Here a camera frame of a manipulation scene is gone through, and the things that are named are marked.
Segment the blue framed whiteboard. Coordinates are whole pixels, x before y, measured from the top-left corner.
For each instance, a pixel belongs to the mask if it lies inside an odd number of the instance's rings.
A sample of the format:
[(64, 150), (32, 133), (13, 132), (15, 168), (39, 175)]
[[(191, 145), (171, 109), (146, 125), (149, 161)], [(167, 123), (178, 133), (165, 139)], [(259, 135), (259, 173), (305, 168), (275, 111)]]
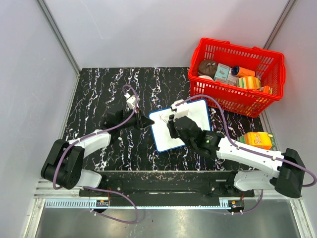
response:
[[(211, 130), (206, 100), (195, 100), (188, 102), (187, 105), (189, 107), (189, 113), (187, 117), (192, 119), (201, 129)], [(159, 153), (185, 146), (185, 143), (181, 139), (172, 139), (170, 137), (166, 123), (160, 119), (160, 117), (162, 117), (168, 120), (169, 115), (172, 114), (175, 114), (175, 112), (171, 110), (171, 107), (149, 113), (149, 118), (155, 122), (155, 124), (151, 125), (151, 130), (156, 150)]]

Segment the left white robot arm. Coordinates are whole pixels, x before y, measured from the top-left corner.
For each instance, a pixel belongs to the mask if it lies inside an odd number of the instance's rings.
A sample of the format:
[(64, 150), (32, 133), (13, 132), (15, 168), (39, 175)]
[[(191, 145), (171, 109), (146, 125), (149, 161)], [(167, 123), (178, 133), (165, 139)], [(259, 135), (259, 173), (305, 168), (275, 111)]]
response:
[(112, 145), (119, 138), (120, 131), (125, 128), (134, 127), (141, 130), (154, 123), (139, 109), (135, 112), (119, 110), (116, 113), (108, 113), (102, 128), (74, 140), (56, 140), (41, 169), (41, 177), (53, 182), (55, 189), (90, 187), (92, 193), (102, 196), (106, 193), (107, 183), (102, 181), (101, 174), (83, 169), (84, 158)]

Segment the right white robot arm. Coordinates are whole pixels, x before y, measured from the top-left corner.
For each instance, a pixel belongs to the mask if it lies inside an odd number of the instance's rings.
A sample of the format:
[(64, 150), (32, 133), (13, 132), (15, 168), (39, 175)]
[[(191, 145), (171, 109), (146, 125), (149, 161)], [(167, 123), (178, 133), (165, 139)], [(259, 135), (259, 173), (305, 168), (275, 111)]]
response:
[(167, 128), (173, 139), (181, 139), (200, 156), (235, 161), (256, 168), (253, 172), (237, 172), (225, 184), (230, 196), (253, 189), (275, 189), (278, 193), (300, 198), (304, 180), (304, 164), (298, 152), (270, 151), (231, 140), (211, 130), (202, 130), (187, 116), (169, 116)]

